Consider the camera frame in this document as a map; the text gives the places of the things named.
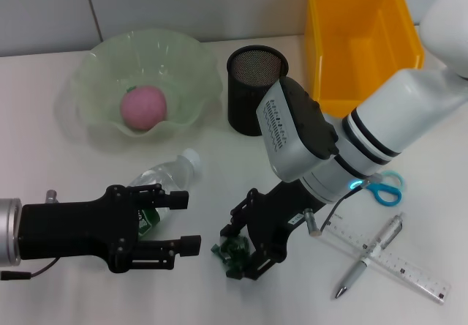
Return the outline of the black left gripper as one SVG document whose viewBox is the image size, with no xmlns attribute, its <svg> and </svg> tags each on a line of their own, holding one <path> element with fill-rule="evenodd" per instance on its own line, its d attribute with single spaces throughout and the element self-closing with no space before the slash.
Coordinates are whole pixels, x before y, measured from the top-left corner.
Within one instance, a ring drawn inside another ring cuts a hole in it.
<svg viewBox="0 0 468 325">
<path fill-rule="evenodd" d="M 136 269 L 138 209 L 187 209 L 187 191 L 166 192 L 161 184 L 109 186 L 94 201 L 27 204 L 18 247 L 23 260 L 92 255 L 112 272 Z"/>
</svg>

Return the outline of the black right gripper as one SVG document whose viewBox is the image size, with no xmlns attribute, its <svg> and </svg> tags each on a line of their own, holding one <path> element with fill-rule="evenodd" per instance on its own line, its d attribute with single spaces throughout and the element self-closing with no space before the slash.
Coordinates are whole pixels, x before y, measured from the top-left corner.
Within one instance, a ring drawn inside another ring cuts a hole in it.
<svg viewBox="0 0 468 325">
<path fill-rule="evenodd" d="M 221 237 L 236 237 L 248 223 L 247 242 L 254 252 L 239 252 L 232 258 L 226 276 L 230 279 L 257 280 L 275 264 L 287 257 L 287 240 L 303 221 L 294 223 L 297 215 L 307 209 L 314 213 L 324 207 L 303 184 L 280 182 L 269 193 L 259 193 L 253 188 L 245 199 L 230 211 L 230 222 L 220 231 Z"/>
</svg>

